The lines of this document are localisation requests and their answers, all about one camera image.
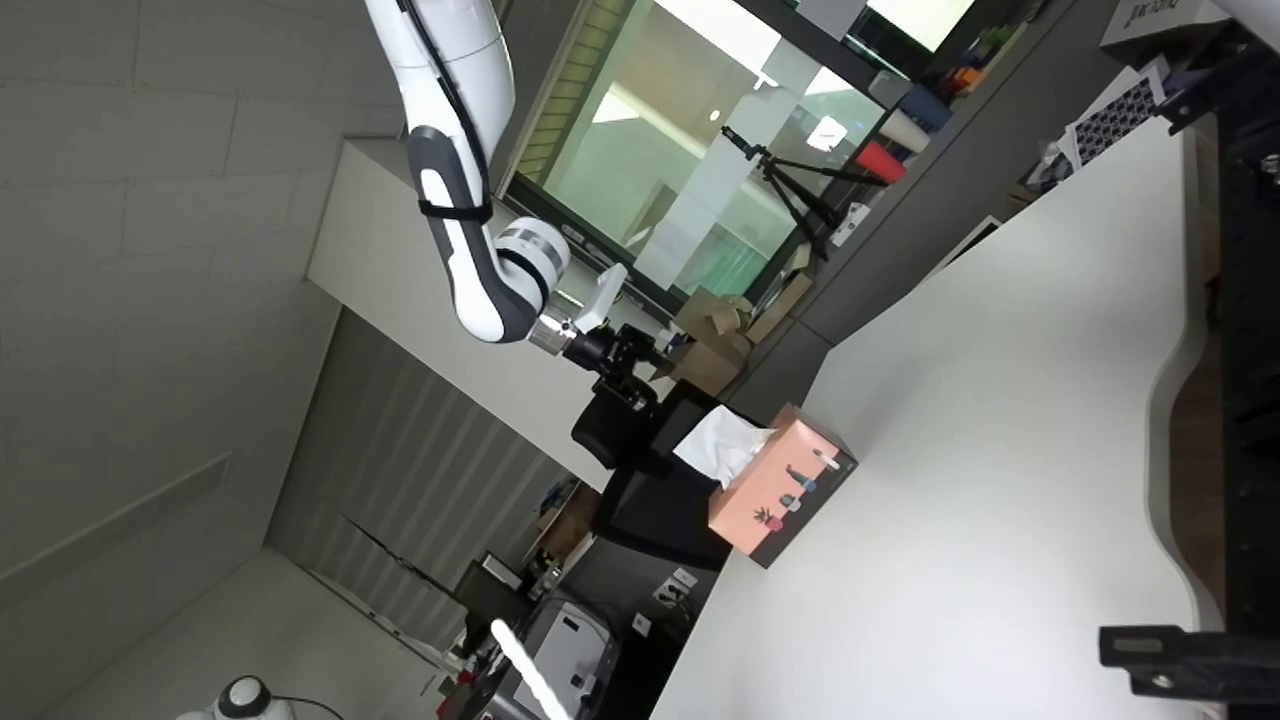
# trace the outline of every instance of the white table surface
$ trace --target white table surface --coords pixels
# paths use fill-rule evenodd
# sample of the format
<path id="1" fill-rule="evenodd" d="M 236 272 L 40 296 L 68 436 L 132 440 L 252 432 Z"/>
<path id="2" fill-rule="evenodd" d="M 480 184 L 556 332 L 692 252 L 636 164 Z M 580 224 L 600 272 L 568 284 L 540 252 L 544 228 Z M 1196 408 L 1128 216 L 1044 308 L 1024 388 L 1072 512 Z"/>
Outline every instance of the white table surface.
<path id="1" fill-rule="evenodd" d="M 828 356 L 808 412 L 860 472 L 772 572 L 728 560 L 656 716 L 1216 712 L 1096 664 L 1100 624 L 1216 624 L 1164 548 L 1188 164 L 1144 124 Z"/>

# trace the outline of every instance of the pink box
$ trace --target pink box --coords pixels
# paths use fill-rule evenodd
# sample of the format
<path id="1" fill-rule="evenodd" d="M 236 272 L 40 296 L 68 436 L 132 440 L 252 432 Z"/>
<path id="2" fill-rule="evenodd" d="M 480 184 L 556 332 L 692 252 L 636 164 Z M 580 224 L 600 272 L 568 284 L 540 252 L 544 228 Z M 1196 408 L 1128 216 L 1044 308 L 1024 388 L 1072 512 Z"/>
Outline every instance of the pink box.
<path id="1" fill-rule="evenodd" d="M 756 556 L 764 540 L 784 536 L 788 524 L 796 524 L 792 512 L 812 504 L 804 496 L 820 496 L 824 504 L 828 492 L 816 484 L 840 484 L 848 476 L 844 464 L 848 460 L 832 440 L 808 428 L 796 408 L 784 408 L 748 472 L 712 496 L 708 528 L 736 552 Z"/>

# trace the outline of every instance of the grey wall panel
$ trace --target grey wall panel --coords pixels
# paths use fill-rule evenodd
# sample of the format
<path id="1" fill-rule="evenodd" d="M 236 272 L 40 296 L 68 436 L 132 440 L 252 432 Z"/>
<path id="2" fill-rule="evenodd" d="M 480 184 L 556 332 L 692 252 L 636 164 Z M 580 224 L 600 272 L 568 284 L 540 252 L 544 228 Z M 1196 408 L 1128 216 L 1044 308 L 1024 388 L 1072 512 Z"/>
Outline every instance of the grey wall panel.
<path id="1" fill-rule="evenodd" d="M 532 556 L 536 504 L 564 476 L 488 408 L 344 316 L 268 544 L 444 648 L 464 608 L 344 516 L 456 588 L 480 552 L 504 564 Z"/>

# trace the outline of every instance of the glass window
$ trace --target glass window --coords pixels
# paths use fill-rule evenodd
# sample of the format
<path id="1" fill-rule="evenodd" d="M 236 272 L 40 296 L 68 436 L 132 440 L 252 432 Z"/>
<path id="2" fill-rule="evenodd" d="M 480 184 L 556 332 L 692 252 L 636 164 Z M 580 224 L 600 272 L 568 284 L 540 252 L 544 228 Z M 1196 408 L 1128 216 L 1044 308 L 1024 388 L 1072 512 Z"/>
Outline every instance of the glass window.
<path id="1" fill-rule="evenodd" d="M 568 52 L 580 84 L 560 80 L 520 172 L 672 292 L 740 296 L 796 228 L 720 128 L 780 160 L 844 168 L 884 116 L 736 0 L 636 0 L 588 28 L 608 52 L 592 80 L 576 60 L 600 40 Z"/>

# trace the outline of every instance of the black bracket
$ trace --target black bracket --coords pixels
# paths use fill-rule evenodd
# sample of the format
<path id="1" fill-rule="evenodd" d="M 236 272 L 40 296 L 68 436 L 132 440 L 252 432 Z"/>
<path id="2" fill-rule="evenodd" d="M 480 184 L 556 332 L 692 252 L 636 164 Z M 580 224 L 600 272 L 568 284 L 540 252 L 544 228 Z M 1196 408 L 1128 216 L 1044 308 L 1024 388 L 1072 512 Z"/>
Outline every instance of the black bracket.
<path id="1" fill-rule="evenodd" d="M 1280 704 L 1280 644 L 1168 624 L 1100 628 L 1104 668 L 1128 672 L 1132 696 Z"/>

